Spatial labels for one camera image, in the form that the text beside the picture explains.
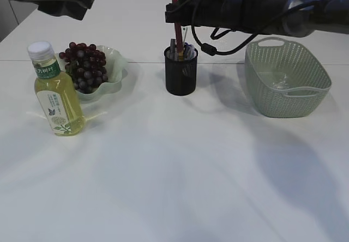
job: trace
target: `pen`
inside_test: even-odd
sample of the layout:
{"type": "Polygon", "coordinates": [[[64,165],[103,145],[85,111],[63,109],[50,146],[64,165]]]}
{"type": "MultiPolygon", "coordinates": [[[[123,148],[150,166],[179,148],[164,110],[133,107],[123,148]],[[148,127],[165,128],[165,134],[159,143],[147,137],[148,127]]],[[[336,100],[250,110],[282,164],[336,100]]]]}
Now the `pen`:
{"type": "MultiPolygon", "coordinates": [[[[178,0],[172,0],[172,3],[177,3],[178,0]]],[[[182,29],[180,27],[180,23],[176,22],[174,24],[174,31],[176,32],[176,42],[177,42],[177,52],[179,61],[183,61],[183,38],[182,38],[182,29]]]]}

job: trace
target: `white wall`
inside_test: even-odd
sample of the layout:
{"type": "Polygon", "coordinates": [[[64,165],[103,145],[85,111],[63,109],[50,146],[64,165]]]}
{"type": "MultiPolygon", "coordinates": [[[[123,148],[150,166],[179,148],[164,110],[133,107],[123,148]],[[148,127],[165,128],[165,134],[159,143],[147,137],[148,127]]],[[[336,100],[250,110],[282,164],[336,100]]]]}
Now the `white wall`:
{"type": "Polygon", "coordinates": [[[0,41],[17,27],[15,15],[8,0],[0,0],[0,41]]]}
{"type": "Polygon", "coordinates": [[[23,3],[17,1],[10,1],[18,22],[21,23],[27,18],[38,6],[32,3],[23,3]]]}

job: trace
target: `white bottle cap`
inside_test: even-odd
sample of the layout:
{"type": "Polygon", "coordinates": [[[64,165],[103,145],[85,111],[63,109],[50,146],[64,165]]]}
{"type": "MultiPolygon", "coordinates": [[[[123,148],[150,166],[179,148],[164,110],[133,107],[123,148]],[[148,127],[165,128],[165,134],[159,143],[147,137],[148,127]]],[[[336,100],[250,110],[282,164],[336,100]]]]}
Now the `white bottle cap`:
{"type": "Polygon", "coordinates": [[[47,41],[38,41],[29,45],[28,53],[33,61],[47,61],[55,57],[55,52],[47,41]]]}

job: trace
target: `bottle label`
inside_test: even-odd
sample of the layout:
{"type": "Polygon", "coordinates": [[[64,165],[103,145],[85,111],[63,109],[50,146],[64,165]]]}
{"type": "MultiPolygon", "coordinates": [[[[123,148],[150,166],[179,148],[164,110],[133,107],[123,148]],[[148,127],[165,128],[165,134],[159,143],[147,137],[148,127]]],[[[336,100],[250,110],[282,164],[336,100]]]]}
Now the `bottle label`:
{"type": "Polygon", "coordinates": [[[49,80],[54,78],[61,73],[58,62],[55,61],[52,65],[49,66],[40,66],[39,64],[34,65],[35,72],[38,75],[38,78],[42,80],[49,80]]]}
{"type": "Polygon", "coordinates": [[[57,92],[43,90],[37,92],[37,97],[53,132],[56,134],[71,133],[61,96],[57,92]]]}

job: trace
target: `green tea bottle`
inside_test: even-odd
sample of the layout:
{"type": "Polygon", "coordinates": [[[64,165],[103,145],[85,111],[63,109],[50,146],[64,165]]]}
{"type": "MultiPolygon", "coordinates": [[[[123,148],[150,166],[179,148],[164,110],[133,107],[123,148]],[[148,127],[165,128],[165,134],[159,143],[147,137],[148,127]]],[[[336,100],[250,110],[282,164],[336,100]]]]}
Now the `green tea bottle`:
{"type": "Polygon", "coordinates": [[[53,132],[74,136],[85,125],[71,77],[61,72],[50,43],[39,41],[28,46],[38,78],[34,89],[53,132]]]}

